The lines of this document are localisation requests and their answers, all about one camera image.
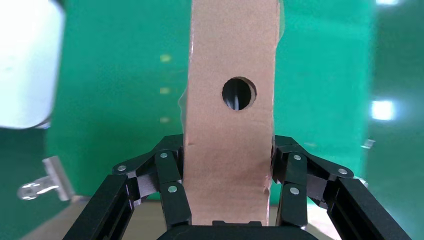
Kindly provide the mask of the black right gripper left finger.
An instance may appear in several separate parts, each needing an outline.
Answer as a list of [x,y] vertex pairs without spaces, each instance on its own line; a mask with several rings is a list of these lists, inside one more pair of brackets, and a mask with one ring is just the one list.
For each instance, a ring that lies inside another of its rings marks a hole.
[[182,240],[192,213],[182,185],[183,136],[165,136],[148,153],[117,164],[65,234],[65,240],[120,240],[135,207],[160,194],[166,232],[161,240]]

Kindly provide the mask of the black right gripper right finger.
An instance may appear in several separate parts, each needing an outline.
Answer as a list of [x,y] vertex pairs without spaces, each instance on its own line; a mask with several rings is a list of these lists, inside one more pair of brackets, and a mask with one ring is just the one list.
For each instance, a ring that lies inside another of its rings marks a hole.
[[410,239],[349,168],[310,154],[291,137],[275,136],[271,170],[281,183],[277,226],[306,226],[311,199],[343,240]]

